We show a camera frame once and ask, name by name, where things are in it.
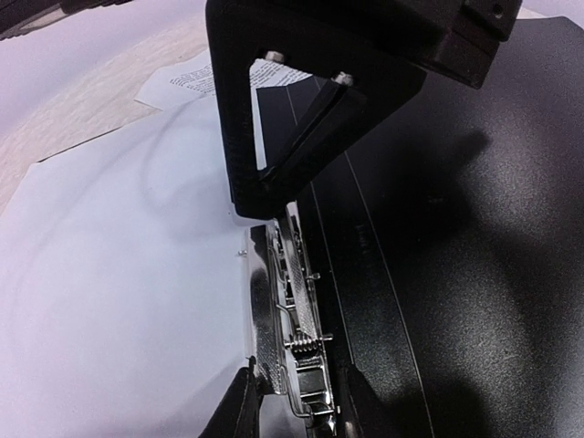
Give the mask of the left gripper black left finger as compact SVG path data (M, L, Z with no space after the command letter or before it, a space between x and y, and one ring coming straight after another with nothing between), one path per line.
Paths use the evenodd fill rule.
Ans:
M257 438L260 435L260 393L256 359L237 371L200 438Z

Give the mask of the white sheet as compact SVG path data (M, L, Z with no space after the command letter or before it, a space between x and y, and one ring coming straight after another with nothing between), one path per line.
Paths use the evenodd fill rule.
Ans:
M32 165L1 216L1 434L196 437L245 364L211 98Z

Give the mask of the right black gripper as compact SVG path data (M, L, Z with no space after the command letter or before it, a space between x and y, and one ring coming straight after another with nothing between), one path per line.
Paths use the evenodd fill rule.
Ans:
M413 65L474 89L483 86L499 46L514 28L513 1L395 1L397 53Z

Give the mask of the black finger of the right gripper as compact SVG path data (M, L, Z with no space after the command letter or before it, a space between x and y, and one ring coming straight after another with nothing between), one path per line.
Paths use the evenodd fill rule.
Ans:
M437 40L430 1L210 1L209 48L231 200L279 216L323 169L421 89ZM259 60L306 74L252 111Z

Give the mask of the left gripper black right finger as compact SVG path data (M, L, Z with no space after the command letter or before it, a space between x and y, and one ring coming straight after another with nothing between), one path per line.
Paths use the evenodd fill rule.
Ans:
M363 374L354 366L339 372L342 430L345 437L387 437L386 412Z

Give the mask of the printed text sheet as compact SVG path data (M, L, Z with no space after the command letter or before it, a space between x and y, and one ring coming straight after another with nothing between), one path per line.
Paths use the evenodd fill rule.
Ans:
M311 75L285 65L257 60L249 69L249 88L285 87ZM134 100L167 110L184 103L214 96L215 85L209 50L184 62L158 68L144 82Z

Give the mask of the black folder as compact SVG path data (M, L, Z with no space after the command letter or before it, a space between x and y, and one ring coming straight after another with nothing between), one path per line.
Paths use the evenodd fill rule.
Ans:
M308 435L345 437L354 365L387 437L580 437L583 30L517 18L479 89L424 71L249 231L260 408L296 373Z

